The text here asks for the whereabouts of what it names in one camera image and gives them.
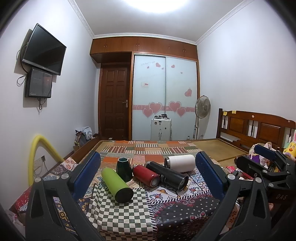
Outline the green bottle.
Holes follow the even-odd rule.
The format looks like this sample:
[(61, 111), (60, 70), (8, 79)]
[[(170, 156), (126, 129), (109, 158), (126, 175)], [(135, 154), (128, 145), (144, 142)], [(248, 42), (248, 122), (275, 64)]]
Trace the green bottle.
[(105, 167), (101, 172), (107, 188), (118, 203), (128, 203), (133, 198), (133, 190), (112, 168)]

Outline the dark green hexagonal cup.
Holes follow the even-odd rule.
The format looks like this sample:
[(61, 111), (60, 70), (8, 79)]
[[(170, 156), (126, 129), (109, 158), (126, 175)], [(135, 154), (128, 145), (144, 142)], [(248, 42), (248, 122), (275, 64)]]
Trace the dark green hexagonal cup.
[(128, 158), (119, 158), (116, 165), (116, 173), (124, 181), (128, 182), (132, 180), (132, 168), (130, 166)]

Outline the yellow plush toy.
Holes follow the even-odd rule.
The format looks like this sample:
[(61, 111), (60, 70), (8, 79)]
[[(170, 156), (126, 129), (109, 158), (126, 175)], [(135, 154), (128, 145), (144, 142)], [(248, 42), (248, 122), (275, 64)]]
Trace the yellow plush toy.
[(295, 162), (296, 156), (296, 131), (294, 131), (292, 141), (288, 143), (288, 146), (284, 149), (283, 154)]

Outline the yellow foam tube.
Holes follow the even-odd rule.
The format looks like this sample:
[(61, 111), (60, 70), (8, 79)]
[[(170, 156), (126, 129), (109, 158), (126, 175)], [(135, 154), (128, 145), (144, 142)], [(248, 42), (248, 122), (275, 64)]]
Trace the yellow foam tube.
[(62, 163), (64, 159), (52, 146), (52, 144), (43, 135), (36, 135), (32, 142), (29, 151), (28, 159), (28, 185), (31, 186), (34, 182), (35, 161), (41, 157), (41, 154), (50, 155), (51, 159), (57, 163)]

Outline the patchwork patterned cloth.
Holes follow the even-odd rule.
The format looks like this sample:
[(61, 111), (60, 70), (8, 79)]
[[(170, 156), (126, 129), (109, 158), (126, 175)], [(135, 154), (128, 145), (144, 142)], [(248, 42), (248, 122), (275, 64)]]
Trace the patchwork patterned cloth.
[[(103, 192), (102, 197), (95, 197), (98, 209), (90, 209), (84, 213), (94, 228), (101, 234), (103, 240), (153, 240), (154, 229), (157, 227), (152, 217), (152, 205), (148, 203), (143, 189), (133, 189), (133, 198), (128, 203), (118, 203), (109, 190)], [(58, 214), (66, 230), (76, 234), (58, 197), (53, 198)], [(165, 224), (164, 240), (193, 240), (201, 230), (190, 228), (186, 233), (187, 222), (194, 215), (193, 212), (182, 215), (176, 211), (177, 221)]]

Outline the standing fan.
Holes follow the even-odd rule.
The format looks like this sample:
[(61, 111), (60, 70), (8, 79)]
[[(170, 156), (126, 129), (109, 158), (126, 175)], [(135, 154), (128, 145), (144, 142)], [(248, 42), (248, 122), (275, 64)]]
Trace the standing fan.
[(207, 96), (202, 95), (200, 96), (195, 104), (195, 125), (194, 125), (194, 132), (193, 132), (193, 139), (198, 139), (198, 130), (199, 130), (199, 121), (200, 119), (205, 118), (210, 113), (210, 100)]

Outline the white bottle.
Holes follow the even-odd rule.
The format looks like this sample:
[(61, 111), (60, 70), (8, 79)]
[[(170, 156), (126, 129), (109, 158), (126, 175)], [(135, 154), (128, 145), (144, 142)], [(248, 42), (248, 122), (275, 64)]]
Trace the white bottle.
[(164, 160), (164, 166), (179, 173), (191, 172), (195, 169), (193, 155), (169, 156)]

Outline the clothes pile in corner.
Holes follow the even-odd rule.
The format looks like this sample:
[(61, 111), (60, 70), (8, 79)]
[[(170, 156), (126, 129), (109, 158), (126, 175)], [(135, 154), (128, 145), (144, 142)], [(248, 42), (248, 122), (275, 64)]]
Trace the clothes pile in corner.
[(74, 145), (82, 147), (88, 141), (92, 140), (93, 134), (90, 126), (84, 126), (75, 130), (75, 140)]

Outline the black bottle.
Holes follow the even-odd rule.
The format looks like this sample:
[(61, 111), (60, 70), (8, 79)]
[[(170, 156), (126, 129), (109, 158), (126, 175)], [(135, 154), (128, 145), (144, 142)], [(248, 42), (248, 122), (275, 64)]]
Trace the black bottle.
[(149, 170), (159, 174), (161, 182), (181, 191), (183, 190), (189, 181), (189, 177), (179, 173), (175, 170), (169, 169), (154, 161), (149, 161), (145, 164), (145, 167)]

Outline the red bottle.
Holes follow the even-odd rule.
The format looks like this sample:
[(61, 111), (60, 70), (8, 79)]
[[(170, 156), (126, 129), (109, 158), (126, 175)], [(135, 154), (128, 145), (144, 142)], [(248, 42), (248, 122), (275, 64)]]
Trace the red bottle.
[(133, 175), (148, 187), (156, 187), (159, 184), (159, 174), (151, 171), (143, 165), (134, 166), (132, 169)]

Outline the striped patchwork bed sheet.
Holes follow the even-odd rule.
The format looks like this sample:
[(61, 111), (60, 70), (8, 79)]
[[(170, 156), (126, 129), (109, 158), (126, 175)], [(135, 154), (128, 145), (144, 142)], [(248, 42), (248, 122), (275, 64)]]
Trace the striped patchwork bed sheet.
[(178, 155), (196, 155), (200, 149), (191, 141), (101, 141), (96, 151), (105, 157), (127, 157), (136, 162), (156, 159), (161, 162), (165, 157)]

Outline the sliding wardrobe with hearts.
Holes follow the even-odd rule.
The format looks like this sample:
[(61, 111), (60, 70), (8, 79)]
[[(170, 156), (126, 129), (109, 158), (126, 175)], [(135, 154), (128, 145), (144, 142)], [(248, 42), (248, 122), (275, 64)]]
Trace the sliding wardrobe with hearts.
[(193, 132), (199, 96), (197, 47), (152, 37), (94, 39), (90, 56), (101, 65), (129, 64), (128, 139), (151, 140), (151, 120), (167, 114), (171, 140)]

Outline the brown wooden door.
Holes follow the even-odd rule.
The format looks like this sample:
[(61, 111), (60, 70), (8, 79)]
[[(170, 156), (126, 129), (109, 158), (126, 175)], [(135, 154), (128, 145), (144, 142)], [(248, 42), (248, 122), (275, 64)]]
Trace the brown wooden door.
[(104, 64), (98, 96), (98, 127), (102, 138), (128, 139), (130, 65)]

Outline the wall power socket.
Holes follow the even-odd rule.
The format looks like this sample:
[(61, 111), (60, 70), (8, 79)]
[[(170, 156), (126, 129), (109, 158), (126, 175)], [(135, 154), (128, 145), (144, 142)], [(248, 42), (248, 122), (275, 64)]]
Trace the wall power socket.
[(41, 156), (39, 159), (34, 161), (33, 170), (36, 171), (39, 168), (43, 167), (43, 163), (46, 161), (45, 156)]

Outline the wooden bed frame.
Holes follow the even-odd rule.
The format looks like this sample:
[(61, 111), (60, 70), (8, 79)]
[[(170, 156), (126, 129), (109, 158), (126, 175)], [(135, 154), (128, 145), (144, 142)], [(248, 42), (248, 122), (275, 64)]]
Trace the wooden bed frame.
[(94, 135), (93, 139), (81, 147), (75, 146), (74, 150), (64, 158), (64, 161), (53, 166), (53, 168), (51, 168), (43, 176), (43, 179), (45, 181), (55, 180), (58, 179), (63, 173), (71, 173), (100, 140), (101, 137), (97, 133)]

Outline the small wall monitor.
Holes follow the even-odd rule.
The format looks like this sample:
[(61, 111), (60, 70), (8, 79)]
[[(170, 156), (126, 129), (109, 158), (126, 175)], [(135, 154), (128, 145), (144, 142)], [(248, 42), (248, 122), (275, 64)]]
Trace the small wall monitor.
[(53, 75), (31, 68), (26, 78), (25, 97), (51, 98)]

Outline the wall mounted television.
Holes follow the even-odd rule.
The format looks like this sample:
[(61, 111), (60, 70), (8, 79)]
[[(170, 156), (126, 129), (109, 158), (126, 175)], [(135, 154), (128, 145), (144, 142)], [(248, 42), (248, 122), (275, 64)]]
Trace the wall mounted television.
[(21, 58), (23, 63), (60, 75), (66, 46), (40, 24), (36, 24)]

